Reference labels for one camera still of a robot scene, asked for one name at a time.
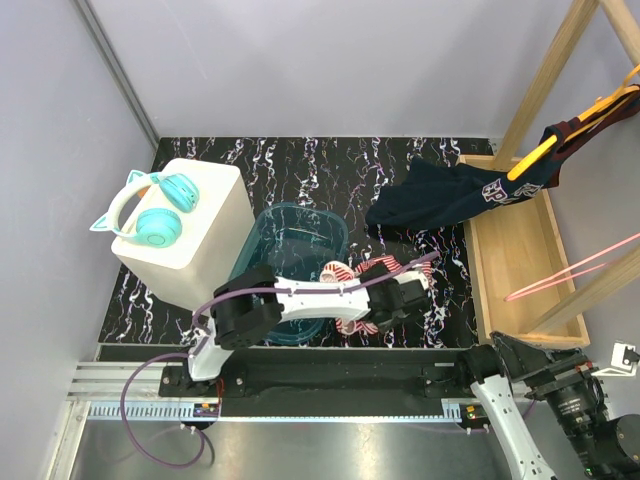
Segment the red white striped tank top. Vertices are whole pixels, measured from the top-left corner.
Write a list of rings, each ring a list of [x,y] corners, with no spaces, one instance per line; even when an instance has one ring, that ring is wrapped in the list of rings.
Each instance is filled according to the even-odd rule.
[[[320,274],[320,282],[338,283],[353,280],[377,264],[384,265],[389,272],[395,272],[401,268],[401,264],[392,255],[385,255],[367,260],[360,263],[354,269],[344,263],[331,261],[323,267]],[[379,332],[378,327],[374,323],[364,320],[344,320],[342,318],[336,318],[335,326],[339,333],[346,336],[354,335],[359,332],[366,332],[369,335],[377,334]]]

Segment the pink wire hanger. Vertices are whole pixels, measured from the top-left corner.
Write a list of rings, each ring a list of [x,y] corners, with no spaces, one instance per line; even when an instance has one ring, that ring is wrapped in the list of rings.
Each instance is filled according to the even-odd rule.
[[[583,275],[592,273],[596,270],[602,269],[604,267],[608,267],[613,264],[613,262],[602,262],[599,264],[595,264],[595,261],[601,259],[604,256],[607,256],[632,242],[635,242],[640,237],[639,233],[631,235],[630,237],[619,241],[587,258],[576,262],[574,264],[569,265],[568,267],[546,277],[541,280],[538,280],[530,285],[527,285],[519,290],[516,290],[504,298],[505,302],[511,302],[534,293],[538,293],[540,291],[549,289],[553,286],[557,286],[559,284],[568,282],[569,280],[573,280],[575,278],[581,277]]]

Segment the navy maroon tank top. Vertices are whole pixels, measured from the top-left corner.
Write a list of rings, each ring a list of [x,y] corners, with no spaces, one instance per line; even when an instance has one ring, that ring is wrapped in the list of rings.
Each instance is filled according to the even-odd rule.
[[[506,178],[508,172],[466,163],[439,167],[416,157],[401,184],[380,190],[365,222],[371,227],[438,229],[497,207],[527,201],[550,189],[533,181],[510,183]]]

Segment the yellow plastic hanger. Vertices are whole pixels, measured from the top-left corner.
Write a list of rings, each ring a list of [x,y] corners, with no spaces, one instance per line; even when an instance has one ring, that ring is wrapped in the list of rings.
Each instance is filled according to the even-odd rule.
[[[631,82],[638,73],[636,65],[609,96],[598,97],[591,107],[568,121],[546,127],[538,146],[507,173],[507,180],[557,187],[562,165],[573,154],[603,130],[639,113],[639,84]]]

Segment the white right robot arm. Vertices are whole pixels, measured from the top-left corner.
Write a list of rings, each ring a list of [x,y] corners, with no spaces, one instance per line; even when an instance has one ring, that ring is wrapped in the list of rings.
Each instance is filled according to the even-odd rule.
[[[466,396],[475,396],[497,436],[514,479],[553,479],[523,415],[512,386],[523,383],[526,398],[544,402],[581,462],[588,479],[636,479],[639,476],[639,417],[610,417],[602,380],[606,376],[632,377],[639,353],[618,343],[613,363],[597,368],[580,348],[534,346],[502,332],[491,343],[461,351],[454,384]]]

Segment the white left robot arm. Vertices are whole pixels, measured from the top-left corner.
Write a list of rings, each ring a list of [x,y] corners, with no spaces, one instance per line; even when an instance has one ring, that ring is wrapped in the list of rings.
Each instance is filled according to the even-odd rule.
[[[214,291],[204,336],[188,353],[181,384],[208,394],[232,352],[257,345],[277,325],[296,320],[361,321],[386,332],[429,309],[431,278],[412,261],[392,272],[377,263],[343,282],[303,282],[279,277],[268,265],[243,273]]]

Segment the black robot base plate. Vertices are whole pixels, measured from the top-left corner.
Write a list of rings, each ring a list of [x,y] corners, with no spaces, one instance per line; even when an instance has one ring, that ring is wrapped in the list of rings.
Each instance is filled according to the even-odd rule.
[[[455,349],[252,347],[231,354],[214,380],[194,381],[183,350],[106,346],[98,361],[139,365],[159,355],[153,392],[211,399],[232,417],[408,417],[437,415],[443,400],[468,401]]]

